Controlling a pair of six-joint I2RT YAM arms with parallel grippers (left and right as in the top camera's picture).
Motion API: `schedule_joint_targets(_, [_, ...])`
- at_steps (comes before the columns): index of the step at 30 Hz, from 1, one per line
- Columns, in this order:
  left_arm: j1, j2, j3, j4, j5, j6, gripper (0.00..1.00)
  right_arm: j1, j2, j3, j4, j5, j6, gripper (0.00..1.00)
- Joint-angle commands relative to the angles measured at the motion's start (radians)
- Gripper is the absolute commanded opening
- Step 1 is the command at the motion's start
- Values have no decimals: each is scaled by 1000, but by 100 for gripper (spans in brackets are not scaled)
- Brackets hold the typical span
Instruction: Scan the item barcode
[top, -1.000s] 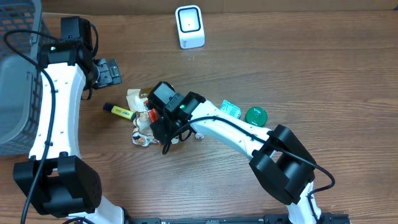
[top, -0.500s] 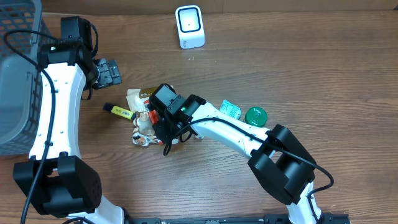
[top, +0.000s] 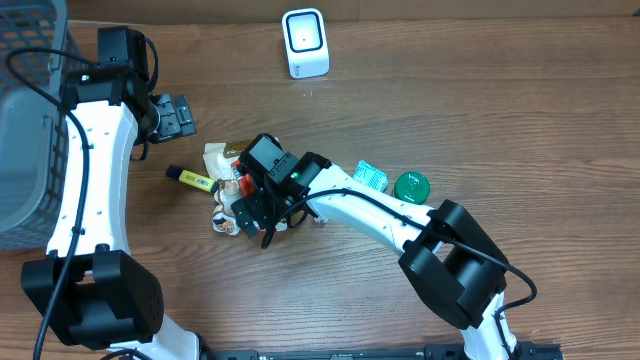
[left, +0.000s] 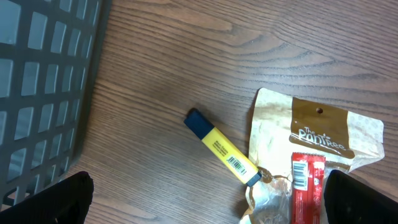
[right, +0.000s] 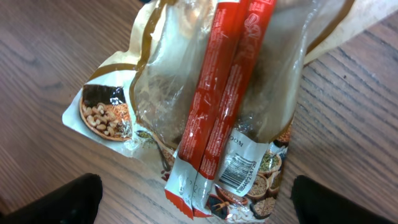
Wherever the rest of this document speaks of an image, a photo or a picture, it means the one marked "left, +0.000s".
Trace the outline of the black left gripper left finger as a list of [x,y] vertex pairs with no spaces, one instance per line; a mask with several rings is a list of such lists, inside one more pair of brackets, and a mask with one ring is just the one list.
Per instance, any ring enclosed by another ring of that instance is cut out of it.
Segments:
[[85,222],[94,183],[81,171],[1,212],[1,224]]

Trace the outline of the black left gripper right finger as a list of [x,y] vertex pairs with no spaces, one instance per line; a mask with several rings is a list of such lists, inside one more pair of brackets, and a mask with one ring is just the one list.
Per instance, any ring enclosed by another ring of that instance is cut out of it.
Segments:
[[326,182],[325,208],[329,224],[397,224],[397,202],[339,171]]

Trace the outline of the red white snack bar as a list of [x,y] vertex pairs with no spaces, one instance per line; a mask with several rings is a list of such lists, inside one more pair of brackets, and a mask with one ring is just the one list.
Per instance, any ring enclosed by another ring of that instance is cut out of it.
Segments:
[[293,153],[293,224],[320,224],[325,157]]

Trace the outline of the yellow glue stick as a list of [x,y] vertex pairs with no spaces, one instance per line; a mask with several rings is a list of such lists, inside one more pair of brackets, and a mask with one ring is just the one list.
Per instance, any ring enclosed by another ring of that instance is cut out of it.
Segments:
[[261,179],[259,169],[199,110],[191,109],[184,123],[243,184],[252,187]]

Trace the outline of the grey plastic mesh basket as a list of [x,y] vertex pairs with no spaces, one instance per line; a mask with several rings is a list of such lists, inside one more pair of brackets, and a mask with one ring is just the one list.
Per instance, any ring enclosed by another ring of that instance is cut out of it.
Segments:
[[1,0],[1,209],[82,152],[110,0]]

